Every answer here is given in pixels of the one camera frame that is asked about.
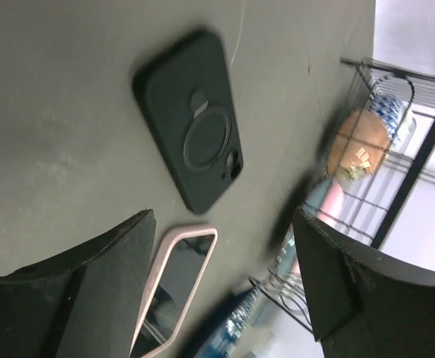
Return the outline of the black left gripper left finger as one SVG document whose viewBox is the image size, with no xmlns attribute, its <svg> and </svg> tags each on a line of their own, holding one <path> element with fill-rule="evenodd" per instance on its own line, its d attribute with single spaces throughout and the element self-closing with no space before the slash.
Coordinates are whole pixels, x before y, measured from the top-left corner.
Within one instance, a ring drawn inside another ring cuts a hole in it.
<svg viewBox="0 0 435 358">
<path fill-rule="evenodd" d="M 143 210 L 0 277 L 0 357 L 128 357 L 154 244 Z"/>
</svg>

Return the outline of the blue white patterned bowl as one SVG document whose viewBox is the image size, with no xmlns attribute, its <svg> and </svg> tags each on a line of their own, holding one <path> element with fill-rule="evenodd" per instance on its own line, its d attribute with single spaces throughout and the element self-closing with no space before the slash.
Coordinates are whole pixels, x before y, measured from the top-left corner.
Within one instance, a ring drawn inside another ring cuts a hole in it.
<svg viewBox="0 0 435 358">
<path fill-rule="evenodd" d="M 405 104 L 394 95 L 376 94 L 369 109 L 377 114 L 386 126 L 394 146 L 399 145 L 408 134 Z"/>
</svg>

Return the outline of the brown ceramic bowl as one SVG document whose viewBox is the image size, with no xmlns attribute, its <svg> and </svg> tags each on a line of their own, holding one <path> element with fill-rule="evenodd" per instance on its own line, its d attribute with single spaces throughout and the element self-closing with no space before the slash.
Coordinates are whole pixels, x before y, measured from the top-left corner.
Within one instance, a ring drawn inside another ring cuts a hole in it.
<svg viewBox="0 0 435 358">
<path fill-rule="evenodd" d="M 391 144 L 381 118 L 366 109 L 356 109 L 339 127 L 326 161 L 327 173 L 354 181 L 373 175 L 386 158 Z"/>
</svg>

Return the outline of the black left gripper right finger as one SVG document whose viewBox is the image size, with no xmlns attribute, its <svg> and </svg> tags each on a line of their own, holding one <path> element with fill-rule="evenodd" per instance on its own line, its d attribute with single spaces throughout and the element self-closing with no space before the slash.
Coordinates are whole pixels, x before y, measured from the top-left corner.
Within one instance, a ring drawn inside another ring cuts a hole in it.
<svg viewBox="0 0 435 358">
<path fill-rule="evenodd" d="M 292 226 L 313 336 L 325 357 L 435 357 L 435 271 L 302 209 Z"/>
</svg>

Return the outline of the pink plate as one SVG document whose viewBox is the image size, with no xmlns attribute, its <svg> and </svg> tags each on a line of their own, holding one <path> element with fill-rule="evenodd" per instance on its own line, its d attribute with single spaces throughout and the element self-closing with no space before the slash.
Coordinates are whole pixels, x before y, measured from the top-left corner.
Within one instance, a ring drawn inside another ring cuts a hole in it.
<svg viewBox="0 0 435 358">
<path fill-rule="evenodd" d="M 301 208 L 330 227 L 335 227 L 342 211 L 345 194 L 336 181 L 325 179 L 307 196 Z"/>
</svg>

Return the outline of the blue shell-shaped dish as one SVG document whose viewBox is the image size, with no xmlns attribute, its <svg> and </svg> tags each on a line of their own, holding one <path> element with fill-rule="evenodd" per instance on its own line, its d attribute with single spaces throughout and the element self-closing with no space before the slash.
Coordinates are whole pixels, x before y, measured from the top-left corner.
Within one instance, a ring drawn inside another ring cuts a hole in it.
<svg viewBox="0 0 435 358">
<path fill-rule="evenodd" d="M 230 294 L 194 329 L 179 351 L 184 358 L 230 357 L 247 328 L 262 313 L 263 293 L 252 287 Z"/>
</svg>

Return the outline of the grey-teal plate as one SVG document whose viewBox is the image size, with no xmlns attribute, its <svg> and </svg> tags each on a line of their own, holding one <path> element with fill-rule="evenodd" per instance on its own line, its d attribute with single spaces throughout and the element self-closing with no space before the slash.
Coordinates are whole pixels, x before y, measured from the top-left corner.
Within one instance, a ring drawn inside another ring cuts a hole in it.
<svg viewBox="0 0 435 358">
<path fill-rule="evenodd" d="M 309 182 L 306 186 L 302 184 L 284 208 L 274 230 L 277 242 L 281 244 L 275 261 L 276 272 L 279 275 L 293 272 L 296 262 L 295 236 L 292 227 L 292 215 L 295 209 L 302 206 L 310 215 L 315 216 L 317 210 L 322 206 L 330 186 L 331 180 L 329 178 L 319 179 L 311 185 Z"/>
</svg>

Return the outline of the black ring phone case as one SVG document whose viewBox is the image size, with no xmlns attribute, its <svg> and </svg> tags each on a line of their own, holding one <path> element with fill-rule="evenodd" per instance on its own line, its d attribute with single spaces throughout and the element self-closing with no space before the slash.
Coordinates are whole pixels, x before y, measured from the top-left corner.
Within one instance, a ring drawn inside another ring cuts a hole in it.
<svg viewBox="0 0 435 358">
<path fill-rule="evenodd" d="M 205 214 L 244 166 L 220 36 L 196 28 L 138 68 L 132 91 L 184 204 Z"/>
</svg>

